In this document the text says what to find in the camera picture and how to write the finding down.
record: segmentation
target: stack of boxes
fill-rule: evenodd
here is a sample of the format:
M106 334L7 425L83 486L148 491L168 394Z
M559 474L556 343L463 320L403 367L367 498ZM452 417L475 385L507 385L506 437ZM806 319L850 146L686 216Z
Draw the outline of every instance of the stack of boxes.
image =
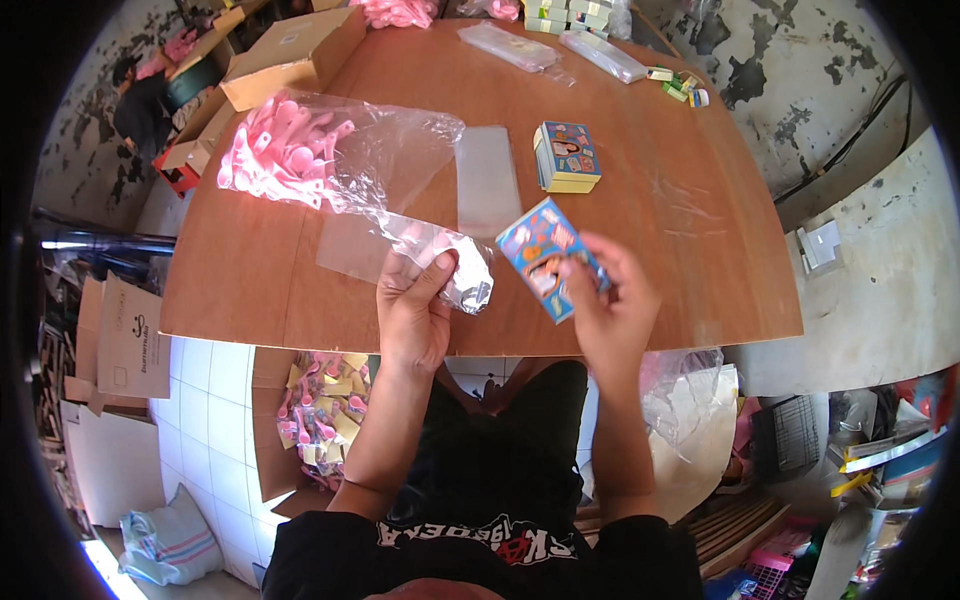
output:
M612 5L608 0L523 0L523 24L532 32L558 36L567 29L607 39Z

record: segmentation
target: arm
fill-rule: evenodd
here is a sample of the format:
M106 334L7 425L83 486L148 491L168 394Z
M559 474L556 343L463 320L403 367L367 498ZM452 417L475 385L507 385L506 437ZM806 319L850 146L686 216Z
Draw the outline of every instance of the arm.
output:
M450 308L437 293L456 259L441 254L416 280L403 273L408 262L391 252L376 286L380 370L344 463L344 483L328 511L384 517L417 452L433 374L450 341Z
M163 52L162 46L156 49L154 56L163 63L163 79L169 81L170 78L174 76L174 73L177 72L177 64Z
M626 249L590 233L581 239L611 279L598 297L577 261L562 266L576 308L580 349L593 368L600 401L593 434L593 476L604 524L626 516L654 515L653 461L640 409L640 361L660 310L660 296Z

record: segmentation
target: peeling paint wall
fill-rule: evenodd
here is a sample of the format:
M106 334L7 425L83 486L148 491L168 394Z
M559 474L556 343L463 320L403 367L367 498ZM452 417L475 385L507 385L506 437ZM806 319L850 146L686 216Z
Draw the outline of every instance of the peeling paint wall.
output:
M817 171L902 68L861 0L714 0L697 21L674 0L635 0L710 77L772 195ZM779 207L784 230L839 202L900 149L903 85L847 158ZM910 141L928 125L913 99Z
M156 175L113 130L117 59L143 55L183 27L174 0L127 0L87 50L47 132L34 205L132 230Z

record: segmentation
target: left hand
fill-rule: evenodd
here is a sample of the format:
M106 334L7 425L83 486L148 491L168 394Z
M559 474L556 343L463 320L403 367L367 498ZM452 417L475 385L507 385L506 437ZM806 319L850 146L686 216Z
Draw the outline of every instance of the left hand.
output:
M450 307L437 294L453 275L457 255L438 255L419 276L406 272L411 264L390 252L376 284L382 368L432 377L450 343Z

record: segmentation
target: black t-shirt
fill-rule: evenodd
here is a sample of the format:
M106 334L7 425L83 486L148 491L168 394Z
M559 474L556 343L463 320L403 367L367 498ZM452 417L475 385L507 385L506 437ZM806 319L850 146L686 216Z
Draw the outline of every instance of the black t-shirt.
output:
M620 519L590 548L566 499L579 477L516 432L444 433L421 444L384 520L307 512L277 527L263 598L364 598L420 578L507 599L703 597L693 540L663 519Z
M153 157L162 150L172 129L160 106L165 87L163 71L135 81L120 96L113 111L113 128L120 137L133 140L144 157Z

